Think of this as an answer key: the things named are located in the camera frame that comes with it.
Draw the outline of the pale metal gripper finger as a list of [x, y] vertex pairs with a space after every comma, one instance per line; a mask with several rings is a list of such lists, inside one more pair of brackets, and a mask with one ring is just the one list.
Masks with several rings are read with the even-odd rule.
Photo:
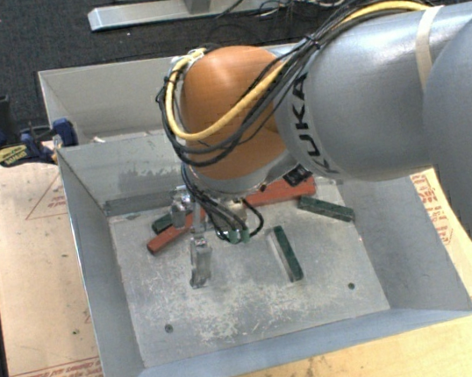
[[201, 288], [205, 282], [205, 271], [200, 261], [200, 250], [198, 240], [194, 237], [190, 240], [190, 262], [191, 262], [191, 277], [190, 286], [193, 288]]
[[211, 254], [213, 249], [209, 240], [206, 237], [201, 237], [198, 239], [200, 256], [202, 261], [204, 278], [208, 281], [211, 278]]

